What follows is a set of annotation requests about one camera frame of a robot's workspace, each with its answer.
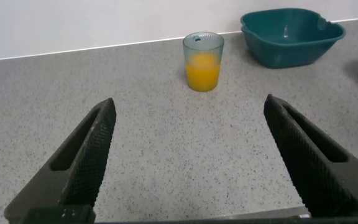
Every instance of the white wall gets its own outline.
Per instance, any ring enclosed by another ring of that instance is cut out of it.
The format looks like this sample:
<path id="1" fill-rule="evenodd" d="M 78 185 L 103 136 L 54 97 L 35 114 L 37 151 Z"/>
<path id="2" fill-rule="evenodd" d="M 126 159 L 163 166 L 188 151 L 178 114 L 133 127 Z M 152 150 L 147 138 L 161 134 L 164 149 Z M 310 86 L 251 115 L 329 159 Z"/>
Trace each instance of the white wall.
<path id="1" fill-rule="evenodd" d="M 238 31 L 243 14 L 280 7 L 358 18 L 356 0 L 0 0 L 0 58 Z"/>

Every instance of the clear plastic cup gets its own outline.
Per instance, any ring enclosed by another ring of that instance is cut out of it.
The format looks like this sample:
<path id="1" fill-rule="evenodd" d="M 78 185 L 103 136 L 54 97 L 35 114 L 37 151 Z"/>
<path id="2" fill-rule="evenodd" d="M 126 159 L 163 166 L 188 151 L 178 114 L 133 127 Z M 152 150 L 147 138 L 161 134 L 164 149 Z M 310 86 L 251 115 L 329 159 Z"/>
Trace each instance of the clear plastic cup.
<path id="1" fill-rule="evenodd" d="M 197 32 L 183 39 L 187 84 L 205 92 L 218 84 L 224 39 L 212 32 Z"/>

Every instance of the orange juice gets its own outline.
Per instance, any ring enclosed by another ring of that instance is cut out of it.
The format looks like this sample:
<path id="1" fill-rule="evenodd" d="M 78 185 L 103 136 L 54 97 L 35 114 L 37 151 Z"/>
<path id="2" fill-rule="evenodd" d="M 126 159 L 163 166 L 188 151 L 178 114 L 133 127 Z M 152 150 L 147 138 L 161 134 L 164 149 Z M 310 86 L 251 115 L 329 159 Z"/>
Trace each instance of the orange juice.
<path id="1" fill-rule="evenodd" d="M 211 91 L 218 84 L 221 65 L 215 54 L 195 54 L 186 63 L 187 83 L 195 91 Z"/>

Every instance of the teal bowl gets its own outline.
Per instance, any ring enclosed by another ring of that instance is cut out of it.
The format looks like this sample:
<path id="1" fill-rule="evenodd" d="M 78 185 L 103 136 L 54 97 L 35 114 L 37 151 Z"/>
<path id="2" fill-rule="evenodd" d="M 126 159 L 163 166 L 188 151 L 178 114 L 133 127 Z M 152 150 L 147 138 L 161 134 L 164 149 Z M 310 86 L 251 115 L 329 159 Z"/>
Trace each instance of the teal bowl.
<path id="1" fill-rule="evenodd" d="M 272 68 L 294 67 L 319 59 L 346 31 L 306 9 L 273 9 L 241 17 L 251 55 Z"/>

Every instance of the countertop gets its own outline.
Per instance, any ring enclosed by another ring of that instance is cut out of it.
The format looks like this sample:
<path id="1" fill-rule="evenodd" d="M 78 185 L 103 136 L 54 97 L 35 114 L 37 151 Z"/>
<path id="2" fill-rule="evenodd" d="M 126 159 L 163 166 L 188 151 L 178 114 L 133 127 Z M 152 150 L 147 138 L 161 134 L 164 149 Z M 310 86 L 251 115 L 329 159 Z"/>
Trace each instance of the countertop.
<path id="1" fill-rule="evenodd" d="M 302 206 L 263 115 L 287 100 L 358 158 L 358 21 L 312 65 L 269 69 L 226 34 L 219 84 L 186 85 L 181 40 L 0 60 L 3 211 L 98 102 L 117 123 L 96 221 L 185 220 Z"/>

